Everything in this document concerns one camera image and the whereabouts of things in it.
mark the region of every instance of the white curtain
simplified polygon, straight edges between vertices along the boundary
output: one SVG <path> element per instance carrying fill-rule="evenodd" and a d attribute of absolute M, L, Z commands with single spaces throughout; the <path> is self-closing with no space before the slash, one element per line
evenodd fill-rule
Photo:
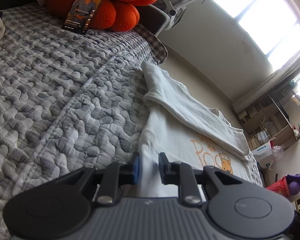
<path fill-rule="evenodd" d="M 276 72 L 272 73 L 262 84 L 257 88 L 249 91 L 247 94 L 237 99 L 233 103 L 233 108 L 236 113 L 250 106 L 254 101 L 264 95 L 266 92 L 275 86 L 288 84 L 300 73 L 300 50 L 286 64 Z"/>

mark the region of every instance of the white wall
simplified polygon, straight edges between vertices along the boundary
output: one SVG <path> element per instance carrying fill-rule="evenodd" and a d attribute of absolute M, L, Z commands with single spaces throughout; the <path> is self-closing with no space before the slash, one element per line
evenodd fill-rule
<path fill-rule="evenodd" d="M 275 182 L 275 174 L 278 173 L 278 179 L 287 174 L 295 175 L 300 173 L 300 140 L 294 143 L 290 148 L 284 151 L 284 157 L 273 165 L 273 170 L 268 171 L 271 183 Z M 295 200 L 300 196 L 291 196 L 290 200 Z"/>
<path fill-rule="evenodd" d="M 206 75 L 231 100 L 272 72 L 244 31 L 212 0 L 187 6 L 181 21 L 159 39 Z"/>
<path fill-rule="evenodd" d="M 231 102 L 207 78 L 203 77 L 193 66 L 182 60 L 168 48 L 168 58 L 160 67 L 168 71 L 175 80 L 183 83 L 192 97 L 209 108 L 218 108 L 233 127 L 242 129 Z"/>

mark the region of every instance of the smartphone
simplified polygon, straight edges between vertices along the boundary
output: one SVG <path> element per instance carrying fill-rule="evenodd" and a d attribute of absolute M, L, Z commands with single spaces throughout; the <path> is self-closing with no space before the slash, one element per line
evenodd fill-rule
<path fill-rule="evenodd" d="M 62 29 L 86 34 L 102 0 L 74 0 Z"/>

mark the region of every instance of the plastic bag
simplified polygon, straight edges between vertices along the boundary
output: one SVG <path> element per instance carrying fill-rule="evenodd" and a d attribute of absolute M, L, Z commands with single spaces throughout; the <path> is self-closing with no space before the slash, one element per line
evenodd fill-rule
<path fill-rule="evenodd" d="M 261 131 L 257 133 L 257 139 L 261 144 L 265 144 L 269 141 L 270 135 L 266 131 Z"/>
<path fill-rule="evenodd" d="M 272 153 L 276 161 L 282 159 L 284 156 L 283 148 L 278 145 L 272 147 Z"/>

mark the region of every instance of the quilted blanket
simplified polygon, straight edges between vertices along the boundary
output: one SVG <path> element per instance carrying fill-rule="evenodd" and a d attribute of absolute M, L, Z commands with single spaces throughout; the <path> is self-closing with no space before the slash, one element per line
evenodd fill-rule
<path fill-rule="evenodd" d="M 143 26 L 82 36 L 34 4 L 3 11 L 0 41 L 0 239 L 15 194 L 82 166 L 128 161 L 148 112 L 140 64 L 167 50 Z"/>

